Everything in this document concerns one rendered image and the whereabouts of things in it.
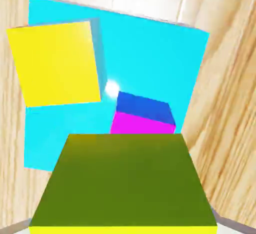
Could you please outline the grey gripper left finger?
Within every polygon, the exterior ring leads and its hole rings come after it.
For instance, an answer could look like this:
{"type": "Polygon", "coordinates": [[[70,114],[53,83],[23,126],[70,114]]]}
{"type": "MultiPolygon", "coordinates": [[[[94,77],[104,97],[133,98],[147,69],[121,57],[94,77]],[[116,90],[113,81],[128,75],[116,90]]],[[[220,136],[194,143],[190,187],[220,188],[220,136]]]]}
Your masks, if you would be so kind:
{"type": "Polygon", "coordinates": [[[0,234],[14,234],[24,229],[27,229],[30,225],[31,219],[20,221],[18,223],[11,224],[10,226],[0,229],[0,234]]]}

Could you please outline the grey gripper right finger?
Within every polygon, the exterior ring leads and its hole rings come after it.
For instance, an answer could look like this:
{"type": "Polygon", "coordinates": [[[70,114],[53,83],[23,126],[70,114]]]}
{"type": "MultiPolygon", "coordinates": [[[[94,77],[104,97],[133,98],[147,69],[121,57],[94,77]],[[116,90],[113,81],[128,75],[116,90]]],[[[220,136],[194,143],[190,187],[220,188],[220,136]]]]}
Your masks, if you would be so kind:
{"type": "Polygon", "coordinates": [[[256,234],[255,228],[221,217],[212,206],[211,210],[217,222],[216,234],[256,234]]]}

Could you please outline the small yellow cube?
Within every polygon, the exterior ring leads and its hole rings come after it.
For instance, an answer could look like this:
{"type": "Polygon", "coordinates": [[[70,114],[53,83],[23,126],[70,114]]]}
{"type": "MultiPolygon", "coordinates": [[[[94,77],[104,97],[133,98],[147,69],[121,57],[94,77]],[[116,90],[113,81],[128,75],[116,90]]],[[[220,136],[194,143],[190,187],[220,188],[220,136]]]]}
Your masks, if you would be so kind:
{"type": "Polygon", "coordinates": [[[181,134],[71,134],[30,234],[217,234],[181,134]]]}
{"type": "Polygon", "coordinates": [[[6,33],[28,108],[101,101],[107,74],[98,18],[6,33]]]}

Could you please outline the small magenta cube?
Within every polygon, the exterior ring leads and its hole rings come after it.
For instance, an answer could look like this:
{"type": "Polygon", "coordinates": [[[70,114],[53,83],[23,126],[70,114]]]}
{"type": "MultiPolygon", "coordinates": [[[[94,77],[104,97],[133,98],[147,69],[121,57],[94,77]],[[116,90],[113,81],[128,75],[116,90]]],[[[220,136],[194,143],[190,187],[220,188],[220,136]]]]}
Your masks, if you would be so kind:
{"type": "Polygon", "coordinates": [[[176,122],[168,103],[120,91],[111,134],[173,134],[176,122]]]}

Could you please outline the large cyan box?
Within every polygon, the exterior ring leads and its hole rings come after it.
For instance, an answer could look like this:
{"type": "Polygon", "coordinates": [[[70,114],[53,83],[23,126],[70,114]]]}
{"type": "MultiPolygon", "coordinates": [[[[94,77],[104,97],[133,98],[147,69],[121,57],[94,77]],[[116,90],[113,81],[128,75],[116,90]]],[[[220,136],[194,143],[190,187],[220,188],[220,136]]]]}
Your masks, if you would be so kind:
{"type": "MultiPolygon", "coordinates": [[[[29,0],[31,26],[98,18],[111,89],[169,104],[175,131],[184,124],[209,34],[167,22],[57,0],[29,0]]],[[[110,132],[116,98],[27,108],[24,166],[52,171],[69,134],[110,132]]]]}

